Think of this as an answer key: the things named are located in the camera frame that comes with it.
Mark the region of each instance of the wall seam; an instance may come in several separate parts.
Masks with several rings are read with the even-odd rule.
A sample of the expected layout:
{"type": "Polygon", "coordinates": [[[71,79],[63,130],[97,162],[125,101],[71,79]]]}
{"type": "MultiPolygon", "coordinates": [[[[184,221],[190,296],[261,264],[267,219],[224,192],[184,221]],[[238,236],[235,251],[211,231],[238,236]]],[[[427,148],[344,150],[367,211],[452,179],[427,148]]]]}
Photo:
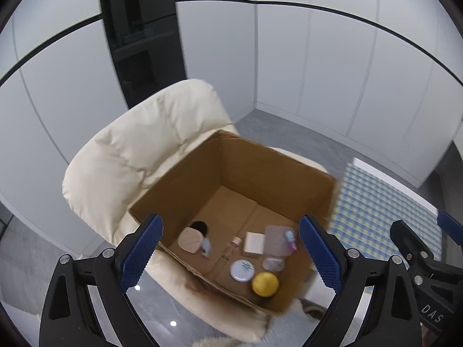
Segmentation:
{"type": "MultiPolygon", "coordinates": [[[[13,15],[13,19],[12,19],[12,36],[13,36],[13,48],[14,48],[14,54],[16,56],[16,60],[18,60],[18,51],[16,49],[16,35],[15,35],[15,31],[14,31],[14,15],[13,15]]],[[[50,132],[48,131],[47,127],[45,126],[45,124],[43,123],[43,120],[42,118],[40,117],[40,114],[38,113],[37,111],[37,108],[34,104],[34,101],[32,100],[32,97],[31,97],[31,94],[29,92],[29,88],[27,87],[27,84],[26,84],[26,81],[24,79],[24,75],[23,75],[23,71],[21,68],[18,69],[19,71],[19,75],[21,76],[21,80],[22,80],[22,83],[24,85],[24,89],[26,91],[26,94],[27,94],[27,97],[29,98],[29,102],[31,103],[32,105],[32,108],[34,109],[34,113],[36,114],[38,120],[40,121],[40,124],[42,125],[45,133],[48,135],[48,138],[50,139],[50,141],[52,142],[53,146],[55,146],[56,150],[59,152],[59,155],[61,155],[61,157],[64,159],[64,161],[67,163],[67,165],[69,165],[69,162],[68,160],[66,159],[66,157],[63,155],[63,153],[61,152],[61,150],[59,149],[58,145],[56,144],[55,140],[53,140],[50,132]]]]}
{"type": "Polygon", "coordinates": [[[254,4],[254,108],[258,102],[258,75],[259,75],[259,25],[258,6],[254,4]]]}
{"type": "MultiPolygon", "coordinates": [[[[363,146],[363,147],[365,147],[365,148],[371,150],[372,152],[375,152],[373,149],[368,148],[368,147],[365,146],[363,143],[360,143],[360,142],[358,142],[358,141],[356,141],[356,140],[354,140],[354,139],[352,139],[352,138],[350,138],[350,137],[346,137],[345,135],[343,135],[343,134],[341,134],[341,133],[339,133],[339,132],[337,132],[337,131],[335,131],[335,130],[332,130],[331,128],[328,128],[328,127],[326,127],[326,126],[324,126],[324,125],[322,125],[322,124],[314,123],[313,121],[307,120],[307,119],[304,118],[304,117],[295,115],[295,114],[292,113],[292,112],[288,112],[288,111],[285,111],[285,110],[281,110],[281,109],[279,109],[279,108],[277,108],[277,107],[274,107],[274,106],[272,106],[272,105],[262,103],[261,101],[259,101],[258,104],[263,105],[263,106],[268,107],[268,108],[274,108],[275,110],[279,110],[279,111],[281,111],[281,112],[283,112],[283,113],[285,113],[285,114],[292,115],[292,116],[297,117],[297,118],[299,118],[299,119],[303,119],[303,120],[307,121],[308,123],[311,123],[311,124],[314,124],[314,125],[318,125],[319,127],[322,127],[322,128],[324,128],[324,129],[330,130],[330,131],[331,131],[332,133],[334,133],[334,134],[338,134],[338,135],[340,135],[341,137],[346,138],[346,139],[349,140],[349,141],[352,141],[352,142],[354,142],[354,143],[356,143],[356,144],[358,144],[358,145],[360,145],[360,146],[363,146]]],[[[307,129],[309,129],[309,130],[313,130],[314,132],[317,132],[317,133],[319,133],[319,134],[322,134],[322,135],[324,135],[325,137],[328,137],[328,138],[330,138],[330,139],[332,139],[332,140],[334,140],[334,141],[336,141],[336,142],[339,142],[340,144],[342,144],[342,145],[344,145],[344,146],[347,146],[347,147],[351,148],[352,150],[357,151],[357,152],[360,153],[361,155],[364,155],[364,156],[366,156],[367,158],[369,158],[369,159],[371,159],[371,160],[374,160],[374,161],[376,161],[377,163],[381,164],[379,161],[377,161],[377,160],[375,160],[375,159],[372,159],[372,158],[371,158],[370,156],[368,156],[367,154],[363,154],[361,151],[358,151],[357,149],[355,149],[355,148],[353,148],[353,147],[351,147],[351,146],[349,146],[349,145],[346,145],[346,144],[344,144],[344,143],[341,142],[341,141],[338,141],[336,138],[332,138],[332,137],[330,137],[330,136],[328,136],[328,135],[325,135],[325,134],[323,134],[323,133],[320,133],[318,130],[314,130],[314,129],[312,129],[312,128],[308,128],[307,126],[302,125],[302,124],[300,124],[300,123],[296,123],[296,122],[294,122],[294,121],[292,121],[292,120],[289,120],[289,119],[286,119],[286,120],[288,120],[288,121],[290,121],[290,122],[292,122],[292,123],[294,123],[294,124],[298,124],[298,125],[300,125],[300,126],[303,126],[303,127],[307,128],[307,129]]],[[[404,173],[408,174],[410,177],[412,177],[412,178],[415,179],[416,181],[422,183],[421,180],[417,179],[417,178],[416,178],[415,176],[413,176],[410,172],[408,172],[408,171],[404,170],[403,168],[401,168],[399,165],[397,165],[397,163],[394,163],[392,160],[386,158],[386,157],[385,157],[384,155],[382,155],[382,154],[379,154],[379,153],[377,153],[377,152],[375,152],[375,153],[376,153],[377,155],[379,155],[379,156],[382,156],[382,157],[383,157],[386,161],[388,161],[389,163],[391,163],[391,164],[393,164],[394,166],[397,166],[398,168],[400,168],[404,173]]],[[[388,168],[386,165],[384,165],[384,164],[381,164],[381,165],[382,165],[383,167],[386,167],[388,170],[392,171],[393,173],[395,173],[393,170],[391,170],[390,168],[388,168]]],[[[408,181],[409,183],[411,183],[409,180],[405,179],[404,177],[400,176],[399,174],[396,174],[396,175],[399,176],[399,177],[401,177],[402,179],[408,181]]]]}
{"type": "MultiPolygon", "coordinates": [[[[376,16],[375,16],[376,23],[379,23],[379,10],[380,10],[380,0],[376,0],[376,16]]],[[[373,64],[374,50],[376,48],[377,37],[378,37],[378,28],[375,27],[374,32],[373,32],[373,39],[371,41],[371,52],[370,52],[370,58],[368,59],[367,70],[365,72],[365,78],[363,80],[362,88],[360,89],[360,94],[357,99],[357,104],[355,106],[354,113],[349,122],[349,126],[347,127],[346,137],[349,137],[350,131],[352,130],[352,127],[354,126],[354,122],[357,117],[358,110],[360,109],[360,104],[362,103],[363,96],[367,88],[368,79],[370,78],[371,66],[373,64]]]]}
{"type": "Polygon", "coordinates": [[[431,61],[431,66],[430,66],[429,74],[428,74],[428,80],[426,82],[426,86],[425,86],[425,89],[423,91],[423,96],[421,97],[420,103],[418,104],[418,108],[416,108],[416,111],[415,111],[413,117],[411,118],[411,122],[408,125],[407,130],[404,133],[404,137],[402,138],[402,141],[400,142],[400,153],[399,153],[399,158],[397,159],[397,163],[400,162],[401,159],[403,159],[405,153],[407,152],[407,149],[410,147],[410,139],[409,139],[410,137],[409,137],[409,135],[410,135],[410,132],[411,132],[411,128],[413,127],[413,124],[415,124],[415,120],[417,119],[418,115],[420,114],[420,110],[423,107],[423,104],[425,103],[425,101],[427,99],[427,94],[428,94],[428,90],[429,90],[429,84],[431,83],[432,74],[434,73],[435,64],[436,63],[434,61],[431,61]]]}
{"type": "Polygon", "coordinates": [[[310,27],[312,23],[312,11],[309,10],[307,16],[307,38],[306,38],[306,51],[304,54],[304,64],[302,66],[302,79],[300,80],[300,90],[299,90],[299,101],[297,103],[296,115],[299,116],[300,105],[302,104],[302,94],[304,92],[304,86],[306,85],[306,73],[307,73],[307,63],[309,61],[309,42],[310,42],[310,27]]]}

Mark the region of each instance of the screw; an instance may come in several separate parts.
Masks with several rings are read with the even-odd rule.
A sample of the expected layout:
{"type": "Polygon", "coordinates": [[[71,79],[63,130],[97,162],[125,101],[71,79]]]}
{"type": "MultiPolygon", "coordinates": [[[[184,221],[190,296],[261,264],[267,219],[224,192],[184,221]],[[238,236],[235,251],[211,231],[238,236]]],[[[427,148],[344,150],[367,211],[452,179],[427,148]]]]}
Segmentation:
{"type": "Polygon", "coordinates": [[[360,253],[356,249],[349,249],[347,251],[347,255],[351,258],[358,258],[360,257],[360,253]]]}
{"type": "Polygon", "coordinates": [[[114,255],[114,249],[107,248],[107,249],[103,250],[103,257],[104,258],[109,258],[109,257],[112,257],[113,255],[114,255]]]}
{"type": "Polygon", "coordinates": [[[71,259],[71,257],[68,254],[65,254],[64,256],[61,256],[59,258],[59,263],[60,264],[68,263],[70,259],[71,259]]]}
{"type": "Polygon", "coordinates": [[[392,256],[392,261],[394,261],[395,264],[400,265],[402,263],[402,258],[399,256],[392,256]]]}
{"type": "Polygon", "coordinates": [[[416,275],[415,278],[413,278],[415,281],[416,285],[422,285],[423,284],[423,277],[421,275],[416,275]]]}

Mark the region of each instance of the gray floor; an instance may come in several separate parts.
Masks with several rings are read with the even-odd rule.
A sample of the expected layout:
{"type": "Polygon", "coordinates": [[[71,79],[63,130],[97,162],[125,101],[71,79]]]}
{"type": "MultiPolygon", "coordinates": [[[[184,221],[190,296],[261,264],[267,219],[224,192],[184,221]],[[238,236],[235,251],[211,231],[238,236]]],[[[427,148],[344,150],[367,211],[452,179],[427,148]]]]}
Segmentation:
{"type": "Polygon", "coordinates": [[[321,164],[337,179],[342,178],[348,163],[352,163],[354,158],[359,158],[418,193],[439,210],[444,209],[439,176],[435,172],[417,189],[392,171],[357,151],[313,130],[259,110],[249,113],[236,123],[235,127],[245,138],[265,146],[288,150],[321,164]]]}
{"type": "MultiPolygon", "coordinates": [[[[343,176],[347,163],[357,157],[417,191],[436,207],[441,207],[442,190],[438,176],[430,176],[424,186],[416,190],[356,151],[302,126],[257,110],[239,121],[236,127],[246,138],[292,151],[320,163],[337,178],[343,176]]],[[[11,219],[8,210],[0,207],[0,213],[11,219]]],[[[105,247],[107,244],[99,247],[96,253],[105,247]]],[[[22,311],[40,315],[49,280],[62,254],[61,249],[13,217],[0,241],[0,293],[3,294],[3,301],[22,311]]],[[[129,289],[128,296],[146,327],[162,346],[191,347],[193,342],[206,336],[222,336],[178,304],[146,273],[139,284],[140,291],[129,289]],[[177,326],[172,327],[170,321],[176,321],[177,326]]],[[[105,336],[119,345],[95,288],[91,288],[91,295],[105,336]]]]}

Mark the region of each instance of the dark glass cabinet door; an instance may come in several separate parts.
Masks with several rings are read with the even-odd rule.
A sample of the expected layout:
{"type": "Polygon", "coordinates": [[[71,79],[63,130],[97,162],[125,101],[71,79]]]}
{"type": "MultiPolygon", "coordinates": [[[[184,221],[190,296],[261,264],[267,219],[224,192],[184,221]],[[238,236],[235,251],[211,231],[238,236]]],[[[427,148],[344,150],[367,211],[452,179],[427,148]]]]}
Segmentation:
{"type": "Polygon", "coordinates": [[[101,9],[129,108],[186,79],[175,0],[101,0],[101,9]]]}

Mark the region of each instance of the yellow ball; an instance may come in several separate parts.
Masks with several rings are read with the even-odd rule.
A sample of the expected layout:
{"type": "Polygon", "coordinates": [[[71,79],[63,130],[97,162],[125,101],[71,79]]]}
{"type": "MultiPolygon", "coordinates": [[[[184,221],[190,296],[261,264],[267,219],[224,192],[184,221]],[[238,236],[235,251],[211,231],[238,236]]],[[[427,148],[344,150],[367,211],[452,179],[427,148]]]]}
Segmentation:
{"type": "Polygon", "coordinates": [[[252,289],[263,298],[269,298],[278,291],[278,278],[271,272],[261,272],[252,280],[252,289]]]}

